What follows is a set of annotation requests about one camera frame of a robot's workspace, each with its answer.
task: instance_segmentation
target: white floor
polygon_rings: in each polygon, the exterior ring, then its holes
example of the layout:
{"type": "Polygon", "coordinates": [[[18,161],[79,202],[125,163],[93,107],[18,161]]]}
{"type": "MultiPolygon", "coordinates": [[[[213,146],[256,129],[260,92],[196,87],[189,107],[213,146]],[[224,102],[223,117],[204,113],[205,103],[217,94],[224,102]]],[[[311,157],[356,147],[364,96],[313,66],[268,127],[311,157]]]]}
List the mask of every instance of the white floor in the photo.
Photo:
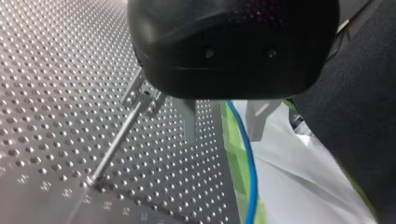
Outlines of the white floor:
{"type": "MultiPolygon", "coordinates": [[[[247,102],[234,104],[244,118],[247,102]]],[[[315,137],[294,133],[285,105],[252,147],[268,224],[376,223],[328,150],[315,137]]]]}

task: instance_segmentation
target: metal rod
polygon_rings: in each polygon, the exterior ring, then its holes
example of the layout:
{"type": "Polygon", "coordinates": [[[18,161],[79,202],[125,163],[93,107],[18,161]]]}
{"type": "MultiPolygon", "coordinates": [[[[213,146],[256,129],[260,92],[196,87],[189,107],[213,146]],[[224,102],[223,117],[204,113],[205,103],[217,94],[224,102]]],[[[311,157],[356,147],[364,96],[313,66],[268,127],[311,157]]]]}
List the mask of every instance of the metal rod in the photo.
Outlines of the metal rod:
{"type": "Polygon", "coordinates": [[[98,167],[95,169],[91,176],[87,178],[87,184],[94,186],[97,184],[98,179],[105,173],[108,165],[116,155],[117,150],[119,149],[120,145],[124,141],[125,137],[128,135],[129,130],[132,128],[134,123],[136,122],[140,110],[142,108],[142,103],[137,102],[134,109],[128,115],[128,118],[122,124],[119,132],[117,133],[116,137],[114,138],[113,142],[111,143],[110,148],[107,150],[105,156],[100,161],[98,167]]]}

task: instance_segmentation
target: blue wire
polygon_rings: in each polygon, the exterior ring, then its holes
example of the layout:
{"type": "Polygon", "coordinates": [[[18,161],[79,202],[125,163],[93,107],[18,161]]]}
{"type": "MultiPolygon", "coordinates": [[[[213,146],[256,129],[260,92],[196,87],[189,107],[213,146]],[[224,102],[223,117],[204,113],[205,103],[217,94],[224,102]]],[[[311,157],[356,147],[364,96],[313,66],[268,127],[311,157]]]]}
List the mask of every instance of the blue wire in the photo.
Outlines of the blue wire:
{"type": "Polygon", "coordinates": [[[244,123],[239,116],[238,111],[236,110],[233,102],[231,100],[227,101],[228,107],[230,107],[231,111],[233,112],[233,116],[236,119],[236,122],[239,126],[239,132],[242,135],[242,139],[244,141],[244,145],[247,151],[247,163],[248,163],[248,170],[250,175],[250,196],[248,199],[248,208],[247,208],[247,215],[245,217],[246,224],[253,224],[254,216],[256,215],[256,207],[257,207],[257,173],[256,173],[256,166],[254,164],[253,158],[253,151],[251,150],[250,141],[248,139],[248,133],[245,129],[244,123]]]}

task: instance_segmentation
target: perforated metal plate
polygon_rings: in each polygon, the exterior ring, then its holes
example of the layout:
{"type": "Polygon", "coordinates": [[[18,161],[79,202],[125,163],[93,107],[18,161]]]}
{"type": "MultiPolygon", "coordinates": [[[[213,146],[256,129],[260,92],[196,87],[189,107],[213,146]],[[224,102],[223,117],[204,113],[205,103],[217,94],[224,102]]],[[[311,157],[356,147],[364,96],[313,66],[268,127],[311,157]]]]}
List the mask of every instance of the perforated metal plate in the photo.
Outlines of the perforated metal plate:
{"type": "Polygon", "coordinates": [[[219,107],[183,141],[169,101],[141,118],[98,191],[84,180],[126,118],[137,70],[117,1],[0,1],[1,223],[237,223],[219,107]]]}

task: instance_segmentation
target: black fabric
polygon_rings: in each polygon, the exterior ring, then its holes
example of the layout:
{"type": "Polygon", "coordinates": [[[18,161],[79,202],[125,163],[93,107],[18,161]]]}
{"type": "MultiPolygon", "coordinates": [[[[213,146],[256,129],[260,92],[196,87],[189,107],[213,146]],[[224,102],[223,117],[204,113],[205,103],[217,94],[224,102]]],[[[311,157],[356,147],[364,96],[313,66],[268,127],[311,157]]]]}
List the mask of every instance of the black fabric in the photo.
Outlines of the black fabric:
{"type": "Polygon", "coordinates": [[[294,98],[318,139],[396,222],[396,1],[384,0],[314,87],[294,98]]]}

